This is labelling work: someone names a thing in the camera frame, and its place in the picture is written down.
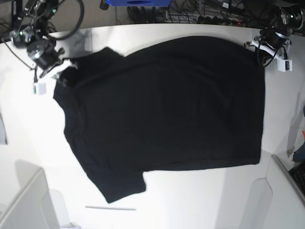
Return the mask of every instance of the white label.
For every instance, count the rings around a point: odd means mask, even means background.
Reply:
[[[228,9],[228,8],[229,8],[229,4],[226,3],[226,2],[224,2],[224,3],[223,3],[223,7]]]

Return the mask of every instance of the white clamp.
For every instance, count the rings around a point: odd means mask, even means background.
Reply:
[[[256,48],[258,48],[259,43],[258,41],[251,41],[251,44],[253,46],[255,46]],[[290,51],[290,40],[288,40],[286,42],[286,46],[287,46],[287,56],[289,55],[289,51]],[[263,50],[267,53],[269,53],[272,57],[274,56],[274,59],[277,60],[277,69],[281,72],[286,72],[286,71],[292,71],[292,60],[289,59],[285,59],[284,54],[276,54],[275,55],[275,51],[273,51],[272,49],[270,49],[268,46],[261,44],[259,46],[260,50]]]

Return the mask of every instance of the power strip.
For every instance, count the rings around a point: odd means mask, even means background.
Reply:
[[[181,15],[176,13],[169,14],[166,12],[165,15],[165,22],[166,23],[192,23],[192,24],[198,24],[198,19],[203,20],[199,24],[212,24],[212,25],[232,25],[232,26],[243,26],[243,21],[238,18],[233,17],[218,17],[216,15],[205,15],[205,17],[201,17],[200,14],[188,14]]]

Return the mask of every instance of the blue box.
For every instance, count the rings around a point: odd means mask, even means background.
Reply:
[[[106,0],[106,3],[116,6],[164,6],[168,7],[171,0]]]

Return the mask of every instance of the white table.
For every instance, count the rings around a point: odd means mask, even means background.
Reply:
[[[223,37],[242,45],[258,33],[254,29],[213,25],[123,25],[81,30],[69,41],[58,42],[58,47],[65,48],[65,56],[81,56],[105,46],[126,55],[183,36]],[[0,146],[0,153],[14,154],[42,166],[49,187],[63,194],[71,221],[83,228],[239,228],[251,184],[267,176],[271,155],[277,155],[287,169],[293,166],[286,151],[288,145],[294,145],[299,127],[304,126],[305,39],[293,36],[291,40],[293,72],[278,72],[275,62],[266,70],[262,157],[256,166],[144,173],[146,192],[108,205],[65,140],[64,114],[52,100],[55,82],[48,83],[47,95],[33,95],[33,73],[4,45],[0,45],[0,112],[9,144]],[[25,50],[16,53],[31,64]],[[85,206],[136,208],[136,211]]]

